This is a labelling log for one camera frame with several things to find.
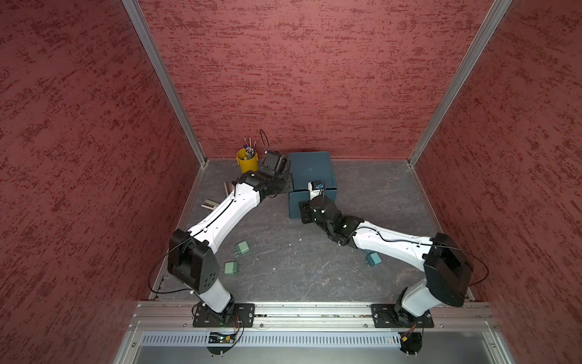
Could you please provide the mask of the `teal drawer cabinet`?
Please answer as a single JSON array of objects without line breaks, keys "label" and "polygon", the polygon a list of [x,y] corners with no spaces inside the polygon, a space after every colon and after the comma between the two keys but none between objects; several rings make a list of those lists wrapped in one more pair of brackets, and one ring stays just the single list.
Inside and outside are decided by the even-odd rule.
[{"label": "teal drawer cabinet", "polygon": [[288,159],[293,178],[293,190],[289,192],[291,219],[299,219],[299,204],[308,202],[322,189],[327,197],[336,200],[336,177],[329,152],[290,153]]}]

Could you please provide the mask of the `teal plug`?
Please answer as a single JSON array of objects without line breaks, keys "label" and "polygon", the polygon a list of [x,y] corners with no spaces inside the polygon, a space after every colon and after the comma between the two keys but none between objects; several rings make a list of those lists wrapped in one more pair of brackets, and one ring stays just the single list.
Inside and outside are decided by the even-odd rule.
[{"label": "teal plug", "polygon": [[382,259],[381,259],[380,255],[376,252],[368,253],[365,256],[365,258],[366,258],[366,262],[371,267],[374,267],[376,265],[380,265],[382,263]]}]

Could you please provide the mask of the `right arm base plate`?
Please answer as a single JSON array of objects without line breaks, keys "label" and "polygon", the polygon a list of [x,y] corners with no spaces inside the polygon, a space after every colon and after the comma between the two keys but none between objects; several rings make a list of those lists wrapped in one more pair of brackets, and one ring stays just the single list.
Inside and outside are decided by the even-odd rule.
[{"label": "right arm base plate", "polygon": [[426,311],[422,316],[414,316],[395,304],[371,304],[371,318],[376,329],[433,329],[432,315]]}]

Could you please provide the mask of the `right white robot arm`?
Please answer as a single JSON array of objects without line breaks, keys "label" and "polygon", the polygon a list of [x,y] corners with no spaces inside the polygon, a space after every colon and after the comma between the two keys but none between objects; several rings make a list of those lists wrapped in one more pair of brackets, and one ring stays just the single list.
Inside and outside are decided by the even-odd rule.
[{"label": "right white robot arm", "polygon": [[423,279],[401,292],[394,305],[393,317],[401,326],[412,326],[435,306],[464,305],[474,267],[448,235],[418,237],[382,228],[342,214],[324,194],[300,203],[299,208],[302,223],[316,224],[330,241],[398,259],[424,273]]}]

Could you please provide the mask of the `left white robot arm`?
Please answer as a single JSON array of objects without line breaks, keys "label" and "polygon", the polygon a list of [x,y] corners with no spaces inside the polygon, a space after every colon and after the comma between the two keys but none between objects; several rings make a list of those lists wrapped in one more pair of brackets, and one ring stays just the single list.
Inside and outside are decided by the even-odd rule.
[{"label": "left white robot arm", "polygon": [[248,171],[233,182],[228,197],[187,231],[177,229],[168,247],[168,272],[188,286],[212,311],[229,315],[233,295],[219,279],[215,253],[243,217],[265,198],[293,189],[291,173],[270,176]]}]

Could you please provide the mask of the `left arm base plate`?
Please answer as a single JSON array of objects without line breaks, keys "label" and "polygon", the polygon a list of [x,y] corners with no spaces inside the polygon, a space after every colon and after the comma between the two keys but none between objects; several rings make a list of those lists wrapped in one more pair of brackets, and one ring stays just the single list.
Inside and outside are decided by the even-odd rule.
[{"label": "left arm base plate", "polygon": [[224,312],[215,312],[205,303],[192,309],[194,328],[251,328],[255,318],[256,305],[253,303],[233,303]]}]

